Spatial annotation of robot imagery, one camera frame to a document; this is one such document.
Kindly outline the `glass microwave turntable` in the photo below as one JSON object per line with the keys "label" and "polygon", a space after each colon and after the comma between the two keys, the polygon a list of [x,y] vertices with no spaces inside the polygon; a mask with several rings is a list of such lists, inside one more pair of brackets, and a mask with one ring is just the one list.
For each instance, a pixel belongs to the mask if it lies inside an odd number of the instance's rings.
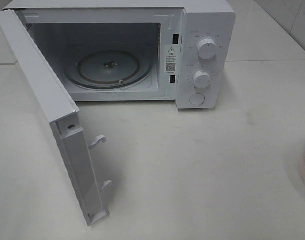
{"label": "glass microwave turntable", "polygon": [[154,58],[127,50],[100,50],[69,62],[65,76],[74,84],[91,90],[119,89],[146,78]]}

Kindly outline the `white microwave door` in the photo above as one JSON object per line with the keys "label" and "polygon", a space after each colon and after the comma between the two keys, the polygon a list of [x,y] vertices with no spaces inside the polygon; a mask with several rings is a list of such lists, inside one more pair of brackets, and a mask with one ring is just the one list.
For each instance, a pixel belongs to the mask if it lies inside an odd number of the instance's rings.
{"label": "white microwave door", "polygon": [[23,14],[1,11],[0,27],[19,72],[48,122],[86,224],[91,226],[109,214],[103,193],[112,181],[98,181],[90,155],[90,149],[105,143],[106,137],[99,135],[88,144],[80,110],[28,32]]}

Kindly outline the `round white door button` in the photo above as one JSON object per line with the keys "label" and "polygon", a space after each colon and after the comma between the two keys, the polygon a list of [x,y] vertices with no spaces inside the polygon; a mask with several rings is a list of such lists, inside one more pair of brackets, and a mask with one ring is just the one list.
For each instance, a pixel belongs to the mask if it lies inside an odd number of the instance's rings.
{"label": "round white door button", "polygon": [[189,99],[190,103],[194,106],[202,106],[205,102],[205,96],[201,93],[192,95]]}

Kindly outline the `white microwave oven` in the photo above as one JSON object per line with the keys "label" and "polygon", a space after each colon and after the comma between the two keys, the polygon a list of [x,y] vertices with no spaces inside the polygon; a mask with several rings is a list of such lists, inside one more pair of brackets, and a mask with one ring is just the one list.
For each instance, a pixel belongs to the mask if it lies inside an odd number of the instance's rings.
{"label": "white microwave oven", "polygon": [[[225,0],[13,0],[2,11],[23,15],[26,29],[75,102],[175,101],[178,109],[215,107],[236,15]],[[213,38],[216,55],[201,59],[197,43]],[[65,76],[77,57],[122,50],[153,57],[150,74],[116,89],[80,87]],[[197,89],[193,75],[210,85]],[[203,105],[190,103],[203,94]]]}

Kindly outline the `white microwave knob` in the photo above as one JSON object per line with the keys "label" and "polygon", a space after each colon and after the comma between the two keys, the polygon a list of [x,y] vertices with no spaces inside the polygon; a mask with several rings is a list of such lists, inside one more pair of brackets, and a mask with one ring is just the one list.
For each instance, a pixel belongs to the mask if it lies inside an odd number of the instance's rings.
{"label": "white microwave knob", "polygon": [[210,60],[217,54],[218,42],[211,37],[205,37],[198,41],[198,56],[203,60]]}
{"label": "white microwave knob", "polygon": [[206,71],[198,71],[193,77],[193,84],[196,89],[206,89],[211,84],[211,76]]}

